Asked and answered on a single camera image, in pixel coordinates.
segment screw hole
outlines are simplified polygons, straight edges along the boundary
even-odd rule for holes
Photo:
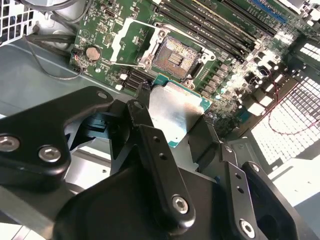
[[[100,98],[103,98],[103,99],[106,99],[108,96],[106,95],[106,94],[104,94],[103,92],[99,92],[98,93],[98,96],[100,97]]]
[[[239,191],[240,193],[242,193],[242,194],[245,193],[245,191],[244,191],[241,187],[237,186],[236,188],[238,189],[238,191]]]
[[[160,154],[159,154],[159,157],[160,157],[162,160],[167,160],[166,155],[164,155],[163,153],[160,153]]]
[[[241,176],[238,173],[236,173],[235,176],[237,177],[237,179],[241,179]]]
[[[252,231],[252,229],[251,229],[249,226],[245,226],[245,229],[246,229],[249,233],[251,233],[251,231]]]
[[[134,105],[139,109],[143,109],[144,108],[138,101],[135,101]]]
[[[153,140],[155,140],[157,143],[160,143],[160,139],[156,136],[153,137]]]

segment metal plate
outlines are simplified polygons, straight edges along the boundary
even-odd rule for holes
[[[152,89],[149,113],[154,127],[163,131],[170,147],[175,148],[204,113],[201,101],[172,82]]]

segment wire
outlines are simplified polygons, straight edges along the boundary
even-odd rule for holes
[[[70,77],[60,77],[60,76],[55,76],[55,75],[52,75],[50,73],[48,73],[44,67],[41,65],[40,61],[39,61],[39,58],[37,57],[37,54],[35,53],[34,49],[32,48],[31,44],[28,42],[28,40],[26,39],[25,36],[22,37],[23,40],[25,40],[26,44],[28,45],[32,55],[34,56],[34,59],[35,61],[38,63],[39,67],[41,68],[41,70],[46,74],[48,75],[49,77],[51,78],[54,78],[54,79],[58,79],[58,80],[63,80],[63,81],[68,81],[68,80],[73,80],[73,79],[76,79],[77,77],[79,77],[83,72],[84,72],[84,68],[82,67],[82,65],[80,64],[80,62],[77,60],[76,62],[78,63],[78,65],[80,66],[80,72],[77,73],[75,76],[70,76]]]
[[[31,34],[25,37],[29,42],[51,42],[60,44],[74,44],[76,37],[64,34],[46,34],[36,35]]]
[[[269,128],[271,128],[271,130],[277,134],[280,134],[280,135],[285,135],[285,136],[292,136],[292,135],[297,135],[297,134],[300,134],[310,128],[312,128],[313,126],[315,126],[319,121],[320,119],[317,119],[314,123],[312,123],[310,126],[302,129],[302,130],[299,130],[297,132],[280,132],[280,131],[277,131],[275,130],[272,126],[271,126],[271,114],[273,112],[273,110],[276,108],[276,106],[278,106],[278,104],[280,103],[280,100],[279,100],[279,90],[277,88],[277,85],[276,85],[276,80],[273,78],[273,85],[274,85],[274,88],[275,88],[275,95],[276,95],[276,104],[272,107],[272,109],[267,112],[266,114],[269,114],[269,119],[268,119],[268,125],[269,125]]]
[[[59,14],[58,12],[56,12],[56,11],[53,11],[52,13],[53,13],[53,15],[55,15],[58,19],[61,19],[62,21],[66,22],[66,23],[68,23],[68,24],[75,24],[75,23],[81,21],[81,19],[84,18],[84,16],[85,16],[86,13],[88,12],[88,10],[89,10],[89,8],[90,8],[90,6],[91,6],[91,4],[92,4],[92,1],[93,1],[93,0],[89,0],[89,1],[87,2],[86,6],[85,6],[85,8],[84,8],[84,10],[83,10],[83,12],[81,13],[81,15],[80,15],[79,17],[77,17],[76,19],[73,19],[73,20],[68,20],[68,19],[66,19],[64,16],[60,15],[60,14]]]
[[[29,9],[34,9],[37,11],[57,11],[61,9],[66,9],[72,6],[73,4],[75,4],[77,1],[78,0],[66,0],[64,2],[54,4],[52,6],[40,6],[40,5],[34,5],[26,0],[20,0],[20,2],[26,7],[28,7]]]
[[[57,23],[61,24],[62,26],[64,26],[66,29],[68,29],[70,32],[77,34],[78,32],[78,26],[76,26],[76,24],[68,24],[65,21],[63,21],[60,18],[57,18],[55,15],[51,15],[51,19],[53,21],[56,21]]]

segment black cable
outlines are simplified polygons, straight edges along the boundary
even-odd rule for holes
[[[74,44],[76,37],[72,35],[64,34],[46,34],[46,35],[36,35],[31,34],[25,36],[29,42],[51,42],[51,43],[61,43],[61,44]]]
[[[76,24],[68,24],[65,21],[63,21],[60,18],[57,18],[55,15],[51,15],[51,19],[53,21],[56,21],[57,23],[61,24],[62,26],[64,26],[66,29],[68,29],[70,32],[77,34],[78,32],[78,26]]]
[[[25,5],[29,9],[34,9],[37,11],[57,11],[61,9],[66,9],[73,4],[75,4],[78,0],[66,0],[64,2],[54,4],[52,6],[40,6],[40,5],[34,5],[26,0],[20,0],[20,2]]]
[[[88,12],[88,10],[89,10],[89,8],[90,8],[90,6],[92,4],[92,1],[93,0],[88,0],[88,2],[86,4],[83,12],[81,13],[81,15],[79,17],[77,17],[76,19],[73,19],[73,20],[66,19],[64,16],[60,15],[56,11],[53,11],[52,13],[53,13],[53,15],[55,15],[56,18],[61,19],[62,21],[66,22],[68,24],[75,24],[75,23],[81,21],[81,19],[86,15],[86,13]]]
[[[60,77],[60,76],[55,76],[55,75],[52,75],[50,73],[48,73],[44,67],[41,65],[40,61],[39,61],[39,58],[37,56],[37,54],[35,53],[34,49],[32,48],[31,44],[28,42],[28,40],[26,39],[25,36],[22,37],[26,44],[28,45],[29,49],[30,49],[30,52],[32,53],[32,55],[34,56],[34,59],[35,61],[38,63],[39,67],[41,68],[41,70],[46,74],[48,75],[49,77],[51,78],[54,78],[54,79],[58,79],[58,80],[63,80],[63,81],[68,81],[68,80],[73,80],[73,79],[76,79],[77,77],[79,77],[83,72],[84,72],[84,68],[82,67],[82,65],[80,64],[79,61],[76,61],[80,67],[80,72],[77,73],[75,76],[70,76],[70,77]]]

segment screw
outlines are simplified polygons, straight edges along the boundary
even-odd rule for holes
[[[225,150],[227,150],[229,153],[232,153],[232,149],[231,147],[229,147],[228,145],[224,145]]]
[[[254,228],[248,223],[246,220],[240,220],[240,226],[242,231],[247,235],[249,238],[254,239],[256,234]]]
[[[165,31],[160,31],[159,32],[159,36],[164,38],[166,36],[166,32]]]
[[[61,158],[60,151],[54,146],[45,146],[39,151],[39,158],[48,163],[55,163]]]
[[[174,196],[172,199],[173,207],[181,214],[186,214],[188,212],[189,206],[186,200],[180,196]]]
[[[17,150],[20,146],[20,142],[13,136],[0,136],[0,151],[12,152]]]
[[[256,170],[257,172],[260,171],[260,169],[259,169],[256,165],[252,164],[252,167],[253,167],[253,169]]]
[[[139,109],[143,109],[144,107],[140,104],[140,102],[138,102],[138,101],[135,101],[134,103],[133,103],[137,108],[139,108]]]
[[[99,93],[98,93],[98,96],[99,96],[100,98],[103,98],[103,99],[108,98],[108,96],[107,96],[106,94],[104,94],[103,92],[99,92]]]
[[[147,59],[147,60],[145,60],[144,63],[145,63],[145,65],[148,65],[148,66],[149,66],[149,65],[151,64],[151,61],[150,61],[149,59]]]

